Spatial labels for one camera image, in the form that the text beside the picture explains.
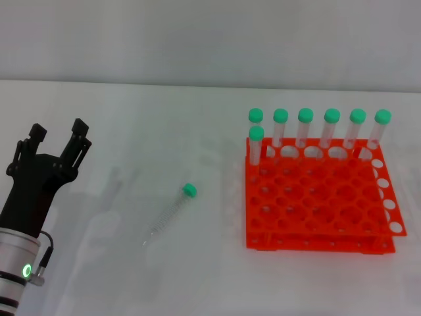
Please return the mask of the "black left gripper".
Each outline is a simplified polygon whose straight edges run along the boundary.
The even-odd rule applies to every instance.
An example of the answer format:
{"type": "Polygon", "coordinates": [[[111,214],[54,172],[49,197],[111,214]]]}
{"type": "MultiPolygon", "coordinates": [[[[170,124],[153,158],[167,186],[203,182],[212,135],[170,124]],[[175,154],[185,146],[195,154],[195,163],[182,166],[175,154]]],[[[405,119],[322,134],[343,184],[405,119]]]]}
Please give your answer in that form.
{"type": "Polygon", "coordinates": [[[14,183],[1,212],[2,228],[39,236],[55,194],[76,179],[91,147],[86,138],[88,130],[82,119],[75,119],[72,135],[60,157],[37,154],[47,133],[38,123],[32,126],[29,138],[17,142],[12,163],[6,169],[14,183]]]}

